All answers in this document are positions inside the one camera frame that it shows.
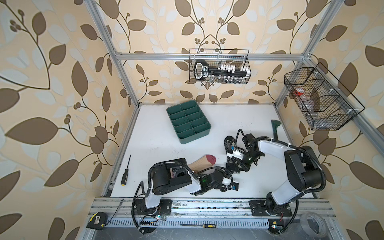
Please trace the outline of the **black argyle sock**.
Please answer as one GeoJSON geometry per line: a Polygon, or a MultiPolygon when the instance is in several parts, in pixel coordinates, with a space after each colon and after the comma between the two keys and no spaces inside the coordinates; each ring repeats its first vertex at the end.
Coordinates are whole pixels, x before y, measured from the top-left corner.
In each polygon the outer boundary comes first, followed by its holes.
{"type": "Polygon", "coordinates": [[[224,139],[224,147],[227,155],[226,169],[230,169],[235,161],[235,157],[233,156],[233,147],[234,147],[235,138],[232,136],[227,136],[224,139]]]}

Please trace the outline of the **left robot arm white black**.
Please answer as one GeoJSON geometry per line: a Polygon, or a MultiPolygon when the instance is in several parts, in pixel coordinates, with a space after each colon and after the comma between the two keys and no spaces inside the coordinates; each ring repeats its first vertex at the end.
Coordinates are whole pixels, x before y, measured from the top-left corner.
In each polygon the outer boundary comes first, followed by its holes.
{"type": "Polygon", "coordinates": [[[213,156],[206,156],[203,163],[198,160],[188,165],[186,159],[174,159],[154,164],[148,171],[148,187],[140,182],[132,200],[133,217],[151,216],[158,218],[171,214],[172,201],[162,200],[162,196],[179,189],[186,189],[193,196],[200,196],[210,190],[237,191],[239,183],[234,181],[231,172],[216,166],[213,156]]]}

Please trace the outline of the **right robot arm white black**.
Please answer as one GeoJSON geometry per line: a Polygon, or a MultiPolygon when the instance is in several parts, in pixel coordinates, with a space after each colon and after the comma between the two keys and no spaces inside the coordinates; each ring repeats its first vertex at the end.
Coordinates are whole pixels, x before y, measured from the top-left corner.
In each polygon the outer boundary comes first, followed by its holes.
{"type": "Polygon", "coordinates": [[[274,156],[285,162],[287,180],[276,190],[269,192],[264,202],[250,201],[254,216],[277,216],[293,201],[308,193],[317,193],[326,186],[326,174],[313,149],[309,146],[295,147],[267,136],[243,135],[245,145],[237,145],[237,137],[227,136],[224,147],[227,154],[226,168],[232,174],[248,172],[260,158],[274,156]]]}

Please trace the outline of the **clear tape roll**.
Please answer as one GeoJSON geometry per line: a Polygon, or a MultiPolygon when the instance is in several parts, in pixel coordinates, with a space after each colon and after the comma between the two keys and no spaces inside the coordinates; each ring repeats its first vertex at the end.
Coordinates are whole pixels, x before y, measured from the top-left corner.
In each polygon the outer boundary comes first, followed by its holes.
{"type": "Polygon", "coordinates": [[[324,238],[328,235],[326,221],[314,212],[306,212],[300,217],[300,224],[304,232],[313,238],[324,238]]]}

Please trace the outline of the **beige maroon striped sock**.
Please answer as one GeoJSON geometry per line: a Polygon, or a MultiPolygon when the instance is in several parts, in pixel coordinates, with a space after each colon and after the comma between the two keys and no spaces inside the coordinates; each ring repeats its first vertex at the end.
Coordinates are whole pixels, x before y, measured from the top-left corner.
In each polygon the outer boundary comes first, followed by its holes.
{"type": "Polygon", "coordinates": [[[200,159],[194,161],[193,163],[188,164],[188,166],[191,168],[192,171],[198,173],[215,165],[216,160],[216,157],[213,155],[205,155],[200,159]]]}

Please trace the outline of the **green compartment tray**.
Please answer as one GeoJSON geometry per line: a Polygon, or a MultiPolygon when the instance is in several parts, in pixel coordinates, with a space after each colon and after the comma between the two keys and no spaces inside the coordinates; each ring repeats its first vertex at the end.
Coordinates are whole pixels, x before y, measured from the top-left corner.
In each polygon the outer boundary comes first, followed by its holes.
{"type": "Polygon", "coordinates": [[[166,111],[182,145],[210,133],[212,125],[195,100],[168,107],[166,111]]]}

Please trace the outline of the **red capped jar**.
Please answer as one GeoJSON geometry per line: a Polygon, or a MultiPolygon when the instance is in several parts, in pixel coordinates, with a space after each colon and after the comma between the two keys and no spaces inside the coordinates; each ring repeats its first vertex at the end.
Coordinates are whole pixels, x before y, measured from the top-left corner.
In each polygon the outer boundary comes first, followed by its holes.
{"type": "Polygon", "coordinates": [[[294,88],[293,89],[293,96],[300,97],[305,94],[305,89],[303,88],[294,88]]]}

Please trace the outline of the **black yellow screwdriver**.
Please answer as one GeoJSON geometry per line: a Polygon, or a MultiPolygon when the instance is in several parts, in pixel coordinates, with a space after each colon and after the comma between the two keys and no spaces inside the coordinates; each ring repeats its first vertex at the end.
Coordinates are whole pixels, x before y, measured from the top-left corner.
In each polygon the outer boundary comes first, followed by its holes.
{"type": "Polygon", "coordinates": [[[131,157],[132,157],[132,155],[129,156],[127,167],[125,168],[125,171],[123,173],[123,176],[122,176],[122,179],[121,179],[121,186],[125,186],[127,184],[128,175],[129,175],[129,164],[130,164],[130,161],[131,161],[131,157]]]}

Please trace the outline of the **black socket set holder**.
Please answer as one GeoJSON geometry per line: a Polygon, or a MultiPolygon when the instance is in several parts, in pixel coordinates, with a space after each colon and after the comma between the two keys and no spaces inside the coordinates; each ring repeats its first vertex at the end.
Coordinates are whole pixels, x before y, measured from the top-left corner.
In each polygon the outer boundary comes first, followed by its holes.
{"type": "Polygon", "coordinates": [[[192,66],[191,72],[196,80],[214,79],[214,78],[234,78],[247,79],[252,72],[248,66],[237,68],[235,65],[209,64],[204,60],[197,60],[192,66]]]}

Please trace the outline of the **black yellow tape measure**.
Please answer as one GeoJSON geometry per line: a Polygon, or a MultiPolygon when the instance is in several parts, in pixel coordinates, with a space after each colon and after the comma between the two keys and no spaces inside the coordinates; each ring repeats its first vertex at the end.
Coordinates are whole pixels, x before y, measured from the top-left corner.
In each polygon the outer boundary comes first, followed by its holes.
{"type": "Polygon", "coordinates": [[[104,212],[94,214],[87,224],[88,229],[102,230],[108,223],[108,216],[104,212]]]}

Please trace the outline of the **green handled tool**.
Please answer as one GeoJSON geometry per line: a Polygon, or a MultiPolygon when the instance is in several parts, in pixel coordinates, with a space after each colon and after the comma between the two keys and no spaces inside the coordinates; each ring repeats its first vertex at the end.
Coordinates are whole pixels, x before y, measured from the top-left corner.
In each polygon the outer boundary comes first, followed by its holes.
{"type": "Polygon", "coordinates": [[[281,122],[278,120],[271,120],[272,128],[273,128],[273,138],[278,140],[278,127],[281,125],[281,122]]]}

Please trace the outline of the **yellow black handled knife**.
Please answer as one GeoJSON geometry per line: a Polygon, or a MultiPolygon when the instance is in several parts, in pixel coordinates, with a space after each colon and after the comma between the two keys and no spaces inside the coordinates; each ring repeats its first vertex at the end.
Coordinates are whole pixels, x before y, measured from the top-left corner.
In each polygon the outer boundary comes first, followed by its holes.
{"type": "Polygon", "coordinates": [[[217,225],[215,224],[180,224],[182,227],[198,227],[204,229],[216,229],[217,225]]]}

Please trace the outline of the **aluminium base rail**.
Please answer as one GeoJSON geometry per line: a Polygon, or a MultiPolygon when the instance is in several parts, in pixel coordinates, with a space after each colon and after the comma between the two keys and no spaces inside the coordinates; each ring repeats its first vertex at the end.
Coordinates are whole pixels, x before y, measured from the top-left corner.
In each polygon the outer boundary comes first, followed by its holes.
{"type": "Polygon", "coordinates": [[[327,223],[329,230],[338,226],[336,215],[327,200],[301,199],[299,208],[295,203],[289,204],[284,213],[277,216],[254,216],[250,201],[252,199],[193,199],[173,198],[171,200],[171,214],[153,218],[151,216],[131,215],[132,199],[127,198],[96,198],[91,206],[88,217],[97,212],[104,212],[108,216],[108,227],[142,228],[181,228],[180,224],[215,224],[219,229],[268,229],[282,228],[296,213],[295,220],[299,221],[302,214],[314,212],[327,223]]]}

